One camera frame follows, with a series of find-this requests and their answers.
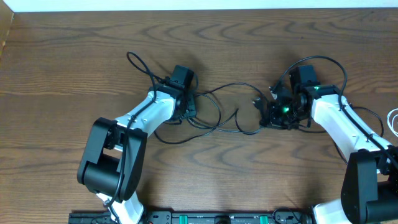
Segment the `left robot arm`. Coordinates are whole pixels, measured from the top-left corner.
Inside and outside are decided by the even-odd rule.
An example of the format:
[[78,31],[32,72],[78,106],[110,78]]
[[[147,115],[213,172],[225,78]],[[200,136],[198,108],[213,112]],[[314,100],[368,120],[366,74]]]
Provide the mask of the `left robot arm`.
[[114,222],[139,223],[144,206],[136,189],[147,138],[166,121],[196,115],[190,91],[194,76],[189,68],[177,65],[133,110],[116,119],[98,118],[94,122],[77,180],[104,202]]

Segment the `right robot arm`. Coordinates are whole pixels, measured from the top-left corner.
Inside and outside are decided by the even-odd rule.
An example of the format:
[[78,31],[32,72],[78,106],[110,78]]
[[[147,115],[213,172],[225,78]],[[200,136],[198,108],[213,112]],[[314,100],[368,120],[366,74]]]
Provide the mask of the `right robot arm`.
[[397,147],[374,132],[352,109],[336,85],[322,85],[311,65],[289,72],[270,88],[273,100],[257,104],[260,125],[298,129],[319,124],[346,161],[340,197],[312,208],[314,223],[380,223],[397,219]]

